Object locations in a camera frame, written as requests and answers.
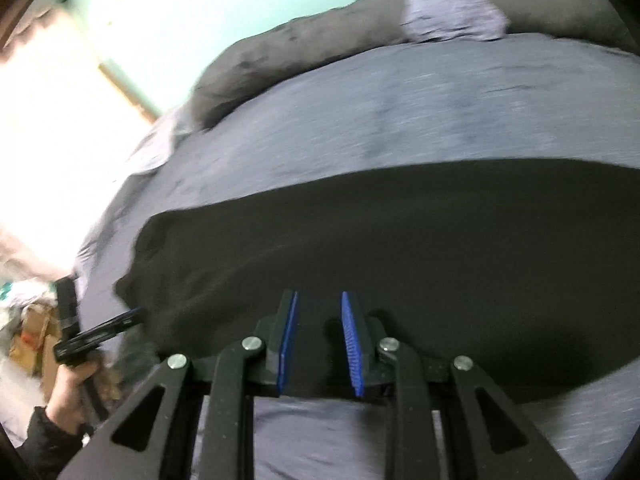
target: metal screw head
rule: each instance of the metal screw head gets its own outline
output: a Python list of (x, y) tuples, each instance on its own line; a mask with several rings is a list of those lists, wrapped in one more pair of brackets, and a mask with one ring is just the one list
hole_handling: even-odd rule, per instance
[(400, 348), (400, 342), (395, 337), (383, 337), (378, 344), (385, 352), (395, 352)]
[(187, 356), (174, 354), (166, 360), (166, 363), (169, 365), (171, 370), (179, 370), (180, 368), (184, 368), (184, 365), (187, 364)]
[(471, 368), (474, 367), (474, 362), (471, 360), (471, 357), (467, 357), (466, 355), (459, 355), (455, 359), (453, 359), (453, 365), (462, 372), (468, 372)]
[(242, 339), (242, 348), (245, 350), (257, 350), (262, 346), (262, 339), (255, 335)]

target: blue gripper pad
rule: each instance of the blue gripper pad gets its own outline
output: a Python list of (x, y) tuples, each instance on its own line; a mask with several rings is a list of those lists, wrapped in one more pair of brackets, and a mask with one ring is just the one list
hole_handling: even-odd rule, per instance
[(362, 349), (358, 341), (358, 332), (351, 311), (349, 295), (342, 293), (342, 331), (344, 332), (344, 343), (347, 347), (347, 360), (349, 361), (349, 375), (351, 386), (355, 390), (357, 397), (364, 396), (364, 378), (362, 377)]
[(278, 393), (282, 393), (282, 389), (287, 379), (287, 359), (289, 356), (289, 349), (291, 348), (291, 339), (293, 334), (293, 328), (296, 323), (296, 307), (298, 306), (298, 293), (293, 293), (291, 298), (291, 304), (289, 305), (289, 313), (287, 314), (287, 324), (284, 327), (284, 335), (282, 337), (282, 344), (280, 345), (280, 359), (278, 362)]

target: black cloth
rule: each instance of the black cloth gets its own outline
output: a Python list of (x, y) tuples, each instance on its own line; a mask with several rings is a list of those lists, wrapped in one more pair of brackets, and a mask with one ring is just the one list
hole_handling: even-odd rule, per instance
[(486, 160), (344, 174), (152, 217), (116, 293), (215, 354), (300, 292), (288, 394), (343, 396), (340, 292), (419, 351), (570, 388), (638, 357), (640, 172)]
[(82, 437), (61, 430), (38, 406), (29, 421), (27, 440), (17, 451), (42, 480), (55, 480), (81, 449)]

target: black sleeve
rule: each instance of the black sleeve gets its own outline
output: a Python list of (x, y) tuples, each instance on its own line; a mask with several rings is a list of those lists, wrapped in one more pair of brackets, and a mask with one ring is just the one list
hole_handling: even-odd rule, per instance
[(44, 408), (33, 410), (27, 440), (17, 449), (22, 459), (42, 480), (55, 480), (66, 464), (82, 449), (82, 438), (61, 430)]

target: crumpled fabric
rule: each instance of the crumpled fabric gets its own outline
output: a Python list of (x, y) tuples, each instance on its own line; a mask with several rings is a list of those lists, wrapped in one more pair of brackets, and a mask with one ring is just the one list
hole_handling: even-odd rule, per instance
[(470, 38), (499, 40), (509, 20), (489, 0), (407, 0), (402, 28), (417, 43)]
[(101, 249), (98, 238), (134, 202), (144, 187), (145, 177), (164, 166), (181, 140), (196, 131), (197, 128), (193, 126), (185, 108), (173, 108), (153, 124), (149, 133), (120, 168), (102, 199), (104, 210), (89, 229), (76, 257), (74, 272), (80, 299)]

